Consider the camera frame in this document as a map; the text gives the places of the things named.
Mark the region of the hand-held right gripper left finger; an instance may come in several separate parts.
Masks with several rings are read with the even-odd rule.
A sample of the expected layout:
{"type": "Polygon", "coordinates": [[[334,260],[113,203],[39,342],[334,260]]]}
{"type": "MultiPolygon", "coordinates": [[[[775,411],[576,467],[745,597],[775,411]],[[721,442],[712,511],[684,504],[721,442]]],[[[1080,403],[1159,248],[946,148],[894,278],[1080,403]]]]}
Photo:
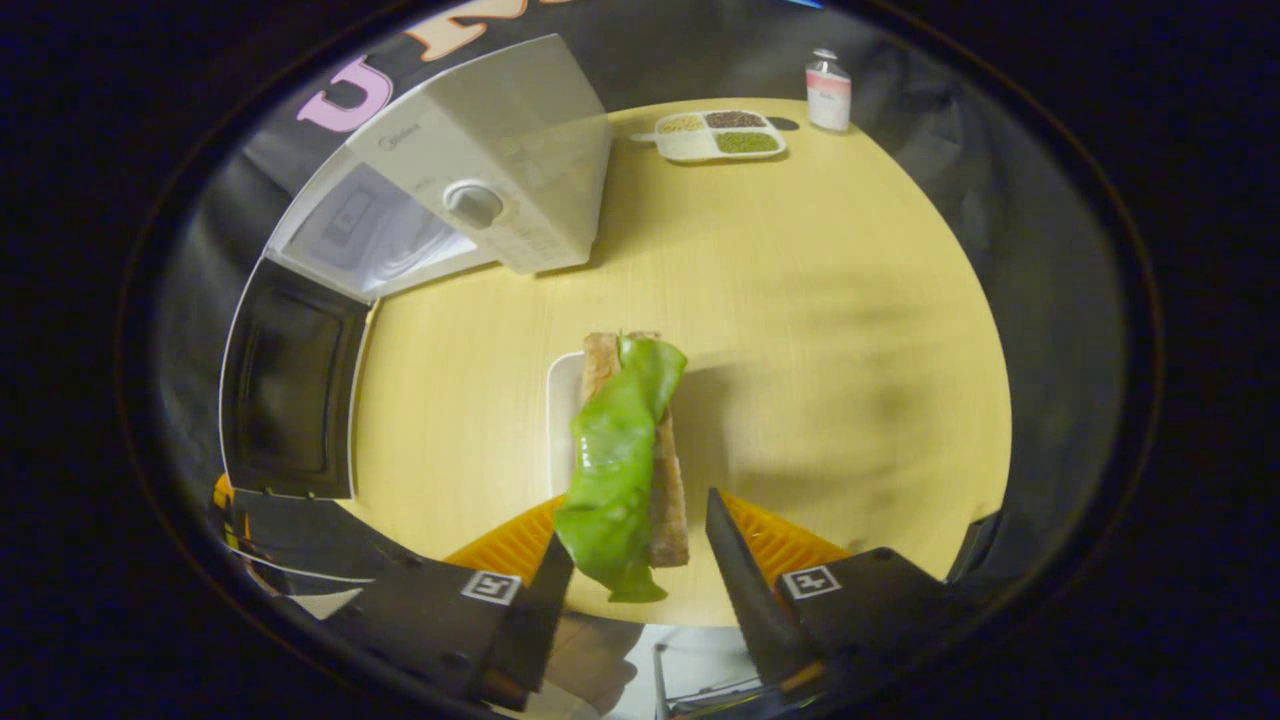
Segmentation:
{"type": "Polygon", "coordinates": [[[556,496],[444,560],[394,565],[321,620],[378,662],[439,694],[521,711],[543,678],[573,561],[556,496]]]}

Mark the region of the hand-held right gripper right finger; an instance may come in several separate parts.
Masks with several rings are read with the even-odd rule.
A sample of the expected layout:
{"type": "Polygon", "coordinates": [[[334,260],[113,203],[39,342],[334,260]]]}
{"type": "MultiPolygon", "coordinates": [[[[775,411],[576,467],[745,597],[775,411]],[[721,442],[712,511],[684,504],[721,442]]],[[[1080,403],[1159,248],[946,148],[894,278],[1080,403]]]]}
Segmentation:
{"type": "Polygon", "coordinates": [[[874,694],[950,629],[950,587],[891,548],[845,553],[718,489],[705,533],[762,683],[791,700],[874,694]]]}

